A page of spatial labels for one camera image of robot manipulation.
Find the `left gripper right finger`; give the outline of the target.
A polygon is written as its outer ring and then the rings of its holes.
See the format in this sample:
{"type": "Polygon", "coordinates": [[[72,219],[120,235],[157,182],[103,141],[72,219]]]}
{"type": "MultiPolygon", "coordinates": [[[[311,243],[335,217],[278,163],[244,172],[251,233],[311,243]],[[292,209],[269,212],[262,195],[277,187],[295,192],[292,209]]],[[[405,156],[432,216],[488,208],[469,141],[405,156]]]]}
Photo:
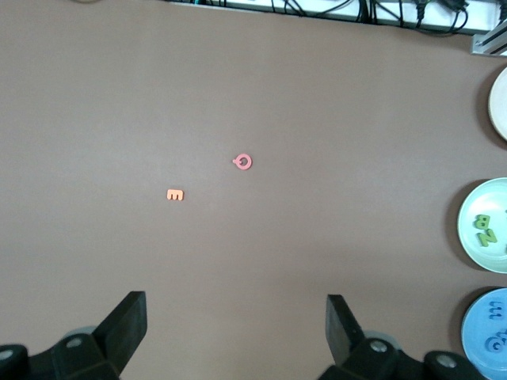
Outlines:
{"type": "Polygon", "coordinates": [[[326,299],[326,339],[334,364],[321,379],[480,379],[466,358],[449,351],[430,351],[422,361],[409,357],[381,336],[366,336],[344,297],[326,299]]]}

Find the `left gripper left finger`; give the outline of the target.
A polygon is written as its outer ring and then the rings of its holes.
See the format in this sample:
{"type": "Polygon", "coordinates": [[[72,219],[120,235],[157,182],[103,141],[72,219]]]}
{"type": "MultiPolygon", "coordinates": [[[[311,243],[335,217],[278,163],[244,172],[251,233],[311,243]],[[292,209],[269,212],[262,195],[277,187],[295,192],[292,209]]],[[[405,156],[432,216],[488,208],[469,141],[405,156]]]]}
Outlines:
{"type": "Polygon", "coordinates": [[[147,296],[131,291],[90,333],[64,337],[30,356],[22,344],[1,346],[2,379],[119,379],[147,333],[147,296]]]}

